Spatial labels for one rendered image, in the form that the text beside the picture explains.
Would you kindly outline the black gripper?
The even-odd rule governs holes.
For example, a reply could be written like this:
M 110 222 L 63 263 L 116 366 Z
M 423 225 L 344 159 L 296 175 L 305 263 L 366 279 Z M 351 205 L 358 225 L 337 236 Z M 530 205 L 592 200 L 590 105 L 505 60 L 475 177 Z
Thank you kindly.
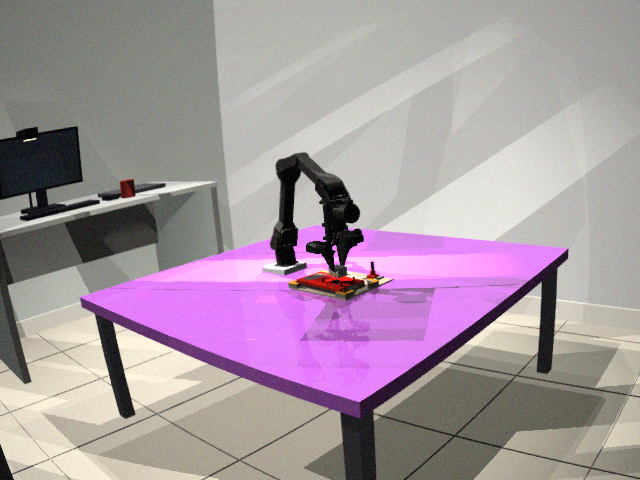
M 340 265 L 343 265 L 343 266 L 345 266 L 347 255 L 350 249 L 354 247 L 354 246 L 344 247 L 339 242 L 333 243 L 334 229 L 339 227 L 339 230 L 341 230 L 344 228 L 344 226 L 346 226 L 346 222 L 324 221 L 324 223 L 322 223 L 322 227 L 325 227 L 325 236 L 323 237 L 323 240 L 326 240 L 326 241 L 322 242 L 322 241 L 316 240 L 316 241 L 308 242 L 306 244 L 306 252 L 321 254 L 325 259 L 325 261 L 327 262 L 331 271 L 334 271 L 334 268 L 335 268 L 334 254 L 336 252 L 335 250 L 333 250 L 332 246 L 336 245 L 339 263 Z

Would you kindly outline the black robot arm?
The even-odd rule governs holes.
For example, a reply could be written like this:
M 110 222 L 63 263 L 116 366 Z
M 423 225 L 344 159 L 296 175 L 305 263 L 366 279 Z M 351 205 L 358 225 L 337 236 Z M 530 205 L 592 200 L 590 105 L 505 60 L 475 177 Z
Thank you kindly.
M 308 155 L 307 152 L 293 153 L 281 158 L 276 163 L 277 178 L 280 181 L 279 220 L 274 226 L 269 242 L 271 250 L 275 250 L 277 267 L 289 267 L 298 263 L 294 246 L 297 246 L 298 228 L 293 223 L 295 182 L 301 171 L 315 184 L 315 190 L 322 198 L 324 221 L 341 221 L 355 223 L 360 217 L 360 210 L 346 189 L 343 181 L 333 174 L 326 173 Z M 342 194 L 342 195 L 341 195 Z M 341 196 L 340 196 L 341 195 Z M 347 226 L 347 227 L 346 227 Z M 344 247 L 357 246 L 362 240 L 362 230 L 334 229 L 333 243 Z

